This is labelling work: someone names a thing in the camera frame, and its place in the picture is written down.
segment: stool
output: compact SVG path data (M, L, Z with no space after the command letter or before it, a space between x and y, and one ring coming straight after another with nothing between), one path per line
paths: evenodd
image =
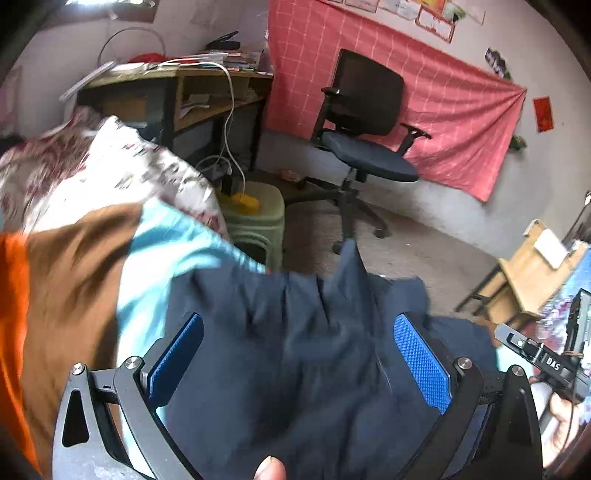
M271 271L281 270L283 264L283 231L285 204L278 188L266 183L247 181L245 193L259 201L259 211L245 213L238 205L220 200L228 232L238 246L252 245L266 252L265 265Z

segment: window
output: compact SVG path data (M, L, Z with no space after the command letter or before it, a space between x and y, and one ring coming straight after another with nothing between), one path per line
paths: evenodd
M160 0L68 0L44 28L110 18L152 23Z

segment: hand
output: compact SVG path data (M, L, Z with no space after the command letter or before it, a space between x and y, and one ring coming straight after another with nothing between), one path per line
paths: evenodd
M564 450L572 443L579 431L581 408L577 405L573 412L573 423L570 428L569 438L566 435L569 431L570 411L572 403L563 400L556 393L550 398L550 412L558 420L558 428L554 431L550 440L542 445L542 463L544 468L549 467L560 454L563 445Z
M280 460L268 456L256 469L254 480L287 480L287 473Z

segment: black office chair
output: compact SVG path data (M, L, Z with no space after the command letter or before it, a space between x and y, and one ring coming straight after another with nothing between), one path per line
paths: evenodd
M386 223L362 200L359 191L351 188L353 180L365 182L367 175L394 180L417 181L417 169L403 155L420 137L432 138L427 132L401 124L408 129L398 151L393 152L383 145L357 138L362 134L388 135L398 119L404 80L392 70L363 55L341 49L332 87L323 88L325 98L314 132L312 143L316 148L332 152L349 167L349 174L340 185L306 177L297 185L299 190L307 183L322 190L300 194L287 199L285 206L293 203L329 200L338 206L342 222L343 241L355 237L355 227L350 208L363 212L375 228L374 235L388 235ZM324 128L328 120L336 130ZM333 245L333 252L340 253L343 241Z

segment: blue textured pad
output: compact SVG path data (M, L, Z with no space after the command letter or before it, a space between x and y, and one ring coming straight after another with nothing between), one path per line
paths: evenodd
M168 404L203 341L203 321L193 314L148 378L147 400L152 408Z
M425 401L443 415L452 401L449 377L405 315L396 317L394 341Z

